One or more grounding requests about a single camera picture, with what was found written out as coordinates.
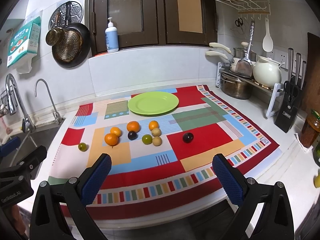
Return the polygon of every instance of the metal basket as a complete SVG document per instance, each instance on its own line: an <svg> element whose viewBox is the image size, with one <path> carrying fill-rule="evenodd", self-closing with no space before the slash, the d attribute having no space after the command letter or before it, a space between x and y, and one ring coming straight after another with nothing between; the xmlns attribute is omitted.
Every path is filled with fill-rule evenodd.
<svg viewBox="0 0 320 240"><path fill-rule="evenodd" d="M13 104L17 107L18 103L12 86L10 86L10 92ZM2 106L2 104L4 105L4 108L0 109L0 117L3 117L4 115L9 113L9 100L6 90L0 94L0 106Z"/></svg>

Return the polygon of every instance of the soap dispenser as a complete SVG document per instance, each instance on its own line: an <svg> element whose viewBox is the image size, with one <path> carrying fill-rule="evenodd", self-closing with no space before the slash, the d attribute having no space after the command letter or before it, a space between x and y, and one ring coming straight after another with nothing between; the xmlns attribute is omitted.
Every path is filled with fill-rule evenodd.
<svg viewBox="0 0 320 240"><path fill-rule="evenodd" d="M108 18L108 28L106 28L105 36L106 36L106 44L107 44L107 51L109 53L116 52L119 50L119 43L118 43L118 30L114 27L112 22L112 17Z"/></svg>

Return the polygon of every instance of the orange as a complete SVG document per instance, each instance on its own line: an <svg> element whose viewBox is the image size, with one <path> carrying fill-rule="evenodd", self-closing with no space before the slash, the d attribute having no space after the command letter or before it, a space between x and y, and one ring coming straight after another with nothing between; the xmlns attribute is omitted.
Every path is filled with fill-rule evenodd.
<svg viewBox="0 0 320 240"><path fill-rule="evenodd" d="M121 130L118 127L112 127L110 129L110 133L114 133L118 137L121 136Z"/></svg>
<svg viewBox="0 0 320 240"><path fill-rule="evenodd" d="M150 131L152 131L154 128L159 128L159 124L158 124L157 121L151 121L151 122L149 123L149 129L150 129Z"/></svg>
<svg viewBox="0 0 320 240"><path fill-rule="evenodd" d="M128 130L128 132L130 132L130 131L139 132L140 125L137 121L131 121L127 124L127 130Z"/></svg>
<svg viewBox="0 0 320 240"><path fill-rule="evenodd" d="M104 137L106 144L114 146L118 143L118 136L115 133L107 133Z"/></svg>

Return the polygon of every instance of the cabinet door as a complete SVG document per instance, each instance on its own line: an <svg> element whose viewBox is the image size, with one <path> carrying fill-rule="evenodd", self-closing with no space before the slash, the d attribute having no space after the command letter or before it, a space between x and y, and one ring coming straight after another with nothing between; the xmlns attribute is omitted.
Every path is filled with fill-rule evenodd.
<svg viewBox="0 0 320 240"><path fill-rule="evenodd" d="M208 45L217 41L214 0L165 0L167 43Z"/></svg>
<svg viewBox="0 0 320 240"><path fill-rule="evenodd" d="M156 0L94 0L93 11L96 53L107 50L108 17L118 29L120 48L158 44Z"/></svg>

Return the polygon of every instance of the kitchen sink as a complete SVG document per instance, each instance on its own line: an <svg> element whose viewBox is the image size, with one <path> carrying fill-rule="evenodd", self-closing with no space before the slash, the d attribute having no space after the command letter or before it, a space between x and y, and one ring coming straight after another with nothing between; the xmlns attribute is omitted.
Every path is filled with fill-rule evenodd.
<svg viewBox="0 0 320 240"><path fill-rule="evenodd" d="M18 136L21 139L22 146L20 150L17 151L16 149L3 158L2 162L0 163L0 169L16 165L20 162L20 160L22 160L40 145L43 145L47 150L49 150L49 147L59 128L60 125L54 123L36 127L36 131L33 133L19 133L10 136L7 141ZM31 179L35 179L37 177L40 167L41 164L31 172Z"/></svg>

